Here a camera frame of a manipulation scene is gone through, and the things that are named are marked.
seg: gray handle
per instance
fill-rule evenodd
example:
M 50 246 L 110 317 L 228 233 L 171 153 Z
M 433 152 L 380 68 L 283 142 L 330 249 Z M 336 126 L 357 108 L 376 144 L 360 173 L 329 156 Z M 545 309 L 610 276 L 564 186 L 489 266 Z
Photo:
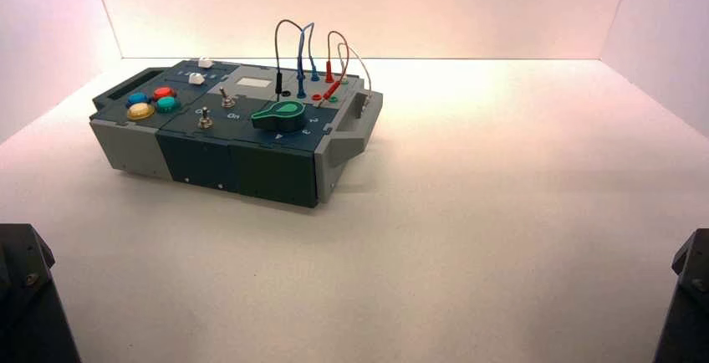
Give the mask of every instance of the gray handle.
M 379 117 L 384 97 L 372 92 L 370 102 L 362 110 L 367 99 L 366 93 L 356 93 L 345 107 L 345 113 L 333 124 L 329 134 L 327 162 L 338 166 L 365 151 L 372 130 Z

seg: module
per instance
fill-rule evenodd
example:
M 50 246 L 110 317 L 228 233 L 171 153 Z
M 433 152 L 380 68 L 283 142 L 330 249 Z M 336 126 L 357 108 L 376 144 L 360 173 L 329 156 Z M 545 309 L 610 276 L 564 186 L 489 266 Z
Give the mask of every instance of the module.
M 204 58 L 149 68 L 94 98 L 90 125 L 115 169 L 315 207 L 365 150 L 382 94 L 308 73 Z

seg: red wire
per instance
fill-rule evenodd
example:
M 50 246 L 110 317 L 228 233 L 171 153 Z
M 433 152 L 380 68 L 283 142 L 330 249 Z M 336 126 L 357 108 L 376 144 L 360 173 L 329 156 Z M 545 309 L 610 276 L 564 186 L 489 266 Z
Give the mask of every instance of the red wire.
M 339 82 L 342 83 L 342 79 L 344 79 L 344 76 L 347 74 L 347 66 L 349 66 L 349 45 L 347 44 L 347 39 L 339 33 L 339 31 L 332 30 L 328 33 L 328 62 L 330 62 L 330 35 L 332 34 L 337 34 L 339 35 L 340 38 L 342 38 L 342 41 L 344 42 L 344 46 L 347 47 L 347 61 L 344 63 L 344 69 L 342 69 L 342 75 L 339 77 Z

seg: white wall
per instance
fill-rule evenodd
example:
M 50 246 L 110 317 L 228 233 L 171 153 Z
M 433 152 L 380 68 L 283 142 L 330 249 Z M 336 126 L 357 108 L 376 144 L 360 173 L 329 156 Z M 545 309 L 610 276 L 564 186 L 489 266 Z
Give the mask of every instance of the white wall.
M 0 142 L 120 59 L 101 0 L 0 0 Z
M 623 0 L 603 60 L 709 135 L 709 0 Z
M 598 58 L 619 0 L 105 0 L 125 57 L 272 57 L 279 18 L 366 56 Z M 295 34 L 283 48 L 294 49 Z

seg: blue button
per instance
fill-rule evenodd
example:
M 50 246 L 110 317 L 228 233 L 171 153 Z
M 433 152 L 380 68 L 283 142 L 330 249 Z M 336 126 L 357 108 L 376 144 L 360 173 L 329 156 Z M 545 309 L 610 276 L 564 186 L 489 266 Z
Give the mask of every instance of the blue button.
M 148 102 L 148 96 L 145 93 L 134 93 L 128 96 L 128 102 L 125 103 L 126 108 L 141 102 Z

